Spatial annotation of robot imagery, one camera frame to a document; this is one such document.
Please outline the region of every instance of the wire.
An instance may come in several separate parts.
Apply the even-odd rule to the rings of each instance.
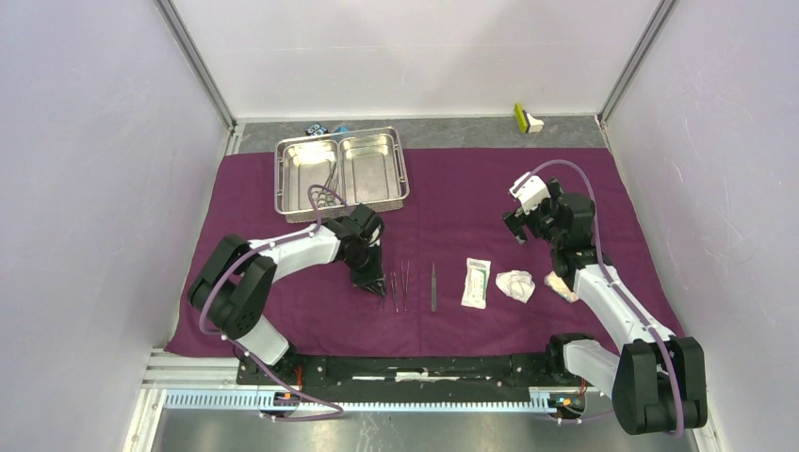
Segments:
[[[333,402],[328,402],[322,400],[320,398],[316,398],[312,395],[308,395],[299,389],[294,389],[288,385],[285,381],[281,380],[278,376],[276,376],[260,358],[255,356],[254,353],[250,352],[246,347],[242,346],[237,341],[230,341],[231,343],[235,344],[241,351],[244,353],[250,354],[250,359],[253,360],[255,365],[261,369],[267,377],[269,377],[272,381],[274,381],[278,386],[282,387],[283,389],[287,390],[289,393],[297,396],[303,400],[307,400],[313,403],[318,403],[319,405],[324,405],[325,407],[332,408],[335,412],[325,412],[324,414],[313,414],[310,416],[303,416],[303,417],[277,417],[271,416],[271,420],[274,422],[304,422],[304,421],[321,421],[324,419],[333,419],[335,417],[339,417],[344,414],[344,409],[341,408],[339,405],[334,404]]]
[[[274,240],[273,242],[269,242],[269,243],[267,243],[265,245],[262,245],[260,247],[256,247],[256,248],[254,248],[252,250],[249,250],[249,251],[245,252],[244,254],[242,254],[241,257],[236,259],[236,261],[233,262],[233,264],[222,274],[222,276],[217,281],[217,283],[214,284],[214,288],[211,290],[211,293],[208,294],[208,298],[205,299],[205,304],[203,305],[203,309],[200,311],[200,320],[199,320],[200,331],[202,331],[203,334],[222,334],[222,332],[219,331],[219,330],[211,330],[211,329],[207,328],[205,326],[205,321],[208,318],[208,311],[210,310],[211,305],[213,304],[214,299],[216,298],[217,294],[220,292],[220,290],[222,289],[224,284],[227,283],[228,278],[230,278],[230,276],[234,272],[236,272],[236,270],[238,270],[238,268],[242,264],[244,264],[245,262],[247,262],[248,259],[250,259],[251,257],[255,256],[257,253],[259,253],[259,252],[261,252],[263,250],[271,249],[271,248],[274,248],[274,247],[276,247],[278,245],[282,245],[284,243],[288,243],[288,242],[291,242],[291,241],[294,241],[294,240],[298,240],[300,238],[313,237],[319,231],[319,229],[321,229],[321,227],[322,227],[322,215],[321,215],[321,212],[319,211],[319,207],[313,201],[313,190],[314,190],[314,188],[318,188],[319,190],[327,191],[334,198],[339,200],[344,205],[345,209],[348,208],[347,202],[344,201],[343,198],[338,196],[338,194],[335,193],[334,191],[332,191],[330,188],[328,188],[326,186],[321,186],[319,184],[313,184],[313,185],[309,186],[308,187],[308,201],[311,202],[311,207],[314,209],[314,215],[317,218],[317,223],[316,223],[316,226],[314,227],[314,229],[312,231],[300,231],[300,232],[298,232],[296,234],[292,234],[292,235],[289,235],[287,237],[283,237],[283,238]],[[343,408],[341,408],[340,406],[338,406],[338,405],[336,405],[336,404],[334,404],[332,402],[327,402],[327,401],[321,400],[321,399],[316,398],[316,397],[314,397],[312,395],[308,395],[308,394],[304,393],[303,391],[300,391],[300,390],[292,388],[287,383],[285,383],[284,381],[279,379],[274,373],[272,373],[272,371],[269,370],[269,367],[263,361],[261,361],[260,358],[258,358],[254,353],[250,352],[246,347],[242,346],[239,342],[234,341],[234,340],[231,340],[231,343],[235,347],[240,349],[244,353],[244,356],[249,356],[253,360],[253,362],[261,369],[261,371],[263,371],[264,374],[267,377],[269,377],[272,381],[274,381],[278,386],[282,387],[283,389],[287,390],[289,393],[291,393],[291,394],[293,394],[295,396],[298,396],[298,397],[300,397],[302,399],[309,400],[311,402],[318,403],[319,405],[324,405],[325,407],[332,408],[332,409],[335,410],[335,412],[327,412],[327,413],[324,413],[324,414],[314,414],[314,415],[311,415],[311,416],[293,417],[293,418],[292,417],[271,416],[271,420],[272,421],[275,421],[275,422],[318,421],[318,420],[323,420],[323,419],[332,419],[332,418],[338,417],[338,416],[340,416],[341,414],[344,413],[344,409]]]
[[[228,267],[228,269],[222,274],[220,280],[217,281],[216,284],[214,284],[214,288],[211,289],[211,293],[208,294],[208,298],[205,300],[205,304],[203,305],[203,309],[200,311],[200,321],[199,321],[199,323],[200,323],[200,331],[202,331],[204,334],[221,334],[221,332],[219,330],[211,330],[211,329],[209,329],[205,325],[205,321],[208,318],[208,311],[210,311],[211,305],[214,303],[214,300],[216,299],[217,294],[220,292],[220,290],[222,289],[224,284],[227,283],[228,278],[230,278],[231,275],[233,275],[233,273],[236,272],[236,270],[238,270],[238,268],[242,264],[244,264],[248,259],[250,259],[251,257],[255,256],[257,253],[259,253],[259,252],[261,252],[263,250],[268,250],[270,248],[274,248],[274,247],[276,247],[278,245],[283,245],[284,243],[288,243],[288,242],[291,242],[291,241],[294,241],[294,240],[297,240],[297,239],[300,239],[300,238],[313,237],[314,234],[316,234],[319,231],[319,229],[321,229],[321,227],[322,227],[322,214],[319,211],[319,207],[313,202],[313,199],[312,199],[312,197],[313,197],[313,189],[314,188],[327,190],[337,200],[341,201],[341,203],[344,204],[344,208],[348,207],[347,206],[347,202],[345,202],[343,198],[338,196],[338,194],[336,194],[330,188],[328,188],[326,186],[321,186],[319,184],[313,184],[313,185],[309,186],[308,187],[308,201],[311,202],[311,207],[314,209],[314,215],[317,218],[317,224],[314,227],[314,230],[313,231],[309,231],[309,232],[300,231],[300,232],[298,232],[296,234],[292,234],[292,235],[289,235],[287,237],[283,237],[283,238],[277,239],[277,240],[275,240],[273,242],[266,243],[264,245],[261,245],[260,247],[256,247],[256,248],[254,248],[252,250],[249,250],[249,251],[245,252],[244,254],[241,255],[241,257],[236,259],[236,261],[233,262],[233,264],[230,267]]]
[[[512,188],[512,192],[518,191],[521,186],[523,186],[532,176],[534,176],[538,171],[543,170],[546,167],[552,165],[566,165],[567,167],[575,170],[580,177],[582,177],[582,182],[585,183],[585,186],[588,188],[588,195],[591,197],[591,201],[594,202],[594,206],[596,206],[596,197],[594,196],[594,188],[591,186],[591,181],[588,180],[588,176],[585,174],[585,171],[582,170],[576,163],[570,162],[568,160],[562,159],[555,159],[549,160],[548,162],[542,163],[538,167],[536,167],[533,171],[531,171],[527,177],[521,180],[514,188]],[[605,278],[611,282],[611,286],[616,294],[621,297],[621,299],[625,302],[625,304],[629,307],[629,309],[635,313],[644,326],[649,331],[649,334],[655,339],[655,342],[658,344],[658,349],[660,350],[660,355],[663,357],[663,361],[666,364],[666,372],[669,374],[669,384],[672,389],[672,397],[674,399],[675,405],[675,415],[677,418],[677,428],[673,432],[668,432],[667,434],[672,435],[674,437],[679,438],[682,436],[683,431],[685,430],[685,419],[683,418],[683,410],[682,410],[682,400],[679,396],[679,384],[677,383],[677,373],[675,372],[674,363],[672,362],[672,358],[669,355],[669,350],[666,348],[666,344],[663,342],[663,339],[660,338],[660,335],[655,331],[655,327],[652,326],[652,323],[646,318],[646,315],[641,312],[640,309],[635,305],[632,299],[629,298],[627,293],[621,289],[621,286],[618,284],[619,282],[615,280],[615,278],[611,275],[610,271],[608,270],[607,266],[605,266],[605,262],[603,259],[602,254],[602,243],[599,239],[599,214],[598,209],[595,208],[594,212],[594,246],[596,247],[596,255],[599,257],[597,259],[599,263],[599,268],[602,270],[602,274]],[[597,418],[597,416],[592,416],[591,418],[585,418],[583,421],[590,420],[592,418]]]

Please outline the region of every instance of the blue object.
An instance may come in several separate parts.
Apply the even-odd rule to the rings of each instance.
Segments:
[[[323,126],[318,122],[314,122],[313,124],[308,126],[307,129],[305,129],[305,134],[307,136],[324,135],[326,133],[327,133],[327,127]]]

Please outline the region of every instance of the white robotic arm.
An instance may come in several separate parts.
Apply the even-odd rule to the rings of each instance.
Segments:
[[[665,360],[672,360],[685,426],[702,427],[707,421],[702,348],[693,338],[676,338],[629,292],[607,256],[598,255],[593,200],[563,193],[557,179],[544,183],[530,173],[516,180],[511,195],[521,205],[502,216],[505,224],[520,243],[527,240],[526,227],[551,245],[555,273],[591,308],[620,353],[583,334],[555,336],[548,348],[555,365],[610,396],[622,427],[637,434],[674,428],[674,398],[664,374]],[[660,353],[658,339],[668,356]]]
[[[252,240],[224,237],[189,288],[189,301],[202,310],[211,288],[244,253],[263,248],[236,274],[238,284],[226,282],[208,311],[208,319],[230,339],[238,341],[267,365],[277,363],[289,344],[262,315],[271,285],[310,266],[343,261],[351,269],[352,284],[383,296],[380,235],[383,221],[374,211],[358,205],[343,218],[298,233]]]

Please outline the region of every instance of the purple cloth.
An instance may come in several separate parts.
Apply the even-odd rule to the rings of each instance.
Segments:
[[[638,300],[665,326],[681,334],[652,265],[649,249],[613,159],[604,149],[406,150],[411,195],[385,220],[383,271],[411,262],[408,312],[394,312],[393,298],[379,298],[350,284],[347,266],[316,266],[274,284],[265,315],[300,353],[342,356],[480,356],[543,351],[552,334],[585,332],[615,350],[610,336],[582,302],[569,304],[544,286],[551,270],[544,241],[519,245],[500,219],[516,208],[508,194],[525,171],[553,158],[580,165],[594,185],[603,249]],[[299,230],[274,210],[271,153],[226,157],[197,243],[186,288],[227,234],[269,238]],[[544,169],[567,191],[587,193],[564,166]],[[461,306],[466,258],[491,261],[485,310]],[[435,263],[437,312],[431,312]],[[502,294],[500,272],[527,270],[536,283],[527,304]],[[195,356],[228,356],[229,343],[205,336],[199,313],[180,306],[177,332],[166,350]]]

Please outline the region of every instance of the small object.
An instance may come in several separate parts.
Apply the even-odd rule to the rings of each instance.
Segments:
[[[527,271],[513,270],[499,273],[495,281],[503,294],[523,303],[527,303],[535,290],[535,282]]]
[[[327,133],[327,127],[318,122],[314,122],[305,129],[305,134],[309,137],[316,135],[324,135]]]
[[[399,272],[402,277],[402,294],[404,295],[403,302],[405,304],[405,312],[408,312],[408,281],[411,279],[411,261],[408,261],[408,268],[402,265],[402,261],[399,261]]]
[[[397,273],[391,272],[391,291],[394,295],[394,311],[400,313],[400,304],[397,303]]]
[[[556,294],[570,303],[574,303],[579,299],[577,294],[569,290],[569,286],[566,285],[554,271],[550,271],[549,274],[546,275],[544,278],[544,285],[554,290]]]
[[[435,262],[432,263],[432,276],[431,276],[431,301],[430,301],[430,309],[431,311],[435,312],[436,308],[438,308],[438,302],[435,299]]]
[[[514,105],[514,115],[516,116],[516,123],[519,124],[519,131],[523,134],[535,134],[541,132],[541,129],[544,128],[544,122],[536,120],[519,103]]]
[[[464,282],[464,295],[461,297],[462,306],[485,309],[485,295],[490,273],[490,261],[466,259],[466,281]]]

